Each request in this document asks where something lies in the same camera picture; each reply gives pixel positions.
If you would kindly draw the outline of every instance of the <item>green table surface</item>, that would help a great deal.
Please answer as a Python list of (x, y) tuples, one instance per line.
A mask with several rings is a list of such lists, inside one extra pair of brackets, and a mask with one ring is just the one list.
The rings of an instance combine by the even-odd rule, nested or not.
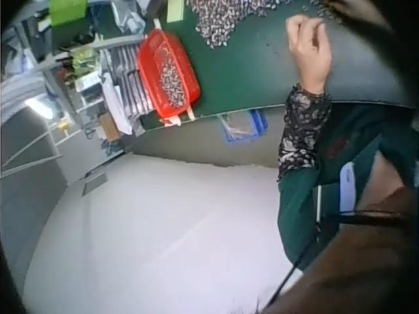
[[(185, 8), (184, 19), (162, 23), (183, 43), (202, 89), (193, 105), (197, 118), (259, 107), (283, 105), (298, 72), (288, 51), (285, 20), (301, 14), (316, 16), (307, 0), (294, 0), (269, 11), (266, 18), (250, 16), (239, 22), (227, 47), (212, 50), (195, 31), (196, 15)], [(414, 107), (402, 79), (366, 39), (326, 19), (333, 49), (333, 69), (327, 91), (337, 103), (383, 103)], [(144, 128), (162, 127), (156, 113), (142, 116)]]

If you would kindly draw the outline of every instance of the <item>patterned sleeve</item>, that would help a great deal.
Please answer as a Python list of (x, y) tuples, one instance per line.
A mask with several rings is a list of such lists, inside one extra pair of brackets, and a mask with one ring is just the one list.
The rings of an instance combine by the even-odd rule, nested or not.
[(331, 99), (327, 94), (311, 94), (299, 84), (293, 87), (285, 103), (285, 128), (278, 153), (278, 181), (289, 170), (316, 166), (314, 145), (330, 112)]

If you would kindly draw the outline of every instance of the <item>white paper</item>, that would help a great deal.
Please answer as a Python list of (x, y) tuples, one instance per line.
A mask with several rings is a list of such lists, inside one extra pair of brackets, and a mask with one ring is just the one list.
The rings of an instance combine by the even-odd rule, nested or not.
[(106, 133), (105, 130), (102, 128), (102, 126), (98, 126), (96, 128), (96, 134), (98, 135), (98, 137), (102, 140), (106, 139)]
[(102, 83), (103, 94), (113, 120), (115, 121), (119, 131), (131, 135), (132, 126), (128, 117), (125, 115), (122, 103), (119, 101), (120, 98), (118, 97), (115, 86), (112, 83), (111, 75), (109, 73), (105, 73), (103, 77), (105, 79), (105, 82)]

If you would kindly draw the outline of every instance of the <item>woman's arm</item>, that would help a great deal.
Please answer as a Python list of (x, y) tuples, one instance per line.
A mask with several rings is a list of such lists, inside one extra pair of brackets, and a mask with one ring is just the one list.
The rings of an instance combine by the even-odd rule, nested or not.
[(278, 151), (278, 180), (290, 170), (316, 165), (315, 144), (331, 112), (326, 94), (315, 95), (293, 87), (285, 103), (285, 128)]
[[(295, 262), (316, 230), (312, 190), (316, 168), (316, 141), (331, 112), (324, 93), (331, 68), (331, 50), (325, 26), (318, 18), (297, 15), (287, 20), (289, 49), (300, 70), (296, 85), (285, 103), (285, 128), (279, 147), (278, 227), (284, 251)], [(304, 269), (323, 248), (310, 252), (299, 268)]]
[[(331, 112), (329, 96), (314, 95), (300, 85), (293, 88), (286, 102), (285, 128), (279, 147), (280, 212), (278, 228), (284, 251), (295, 263), (316, 231), (312, 190), (319, 171), (315, 144)], [(304, 269), (329, 239), (322, 239), (301, 262)]]

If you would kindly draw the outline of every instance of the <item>plastic bag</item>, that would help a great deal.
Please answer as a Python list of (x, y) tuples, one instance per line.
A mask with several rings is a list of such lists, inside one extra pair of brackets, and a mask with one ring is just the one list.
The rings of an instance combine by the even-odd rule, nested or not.
[(137, 13), (135, 0), (112, 0), (111, 7), (115, 23), (123, 33), (128, 30), (133, 34), (144, 32), (145, 22)]

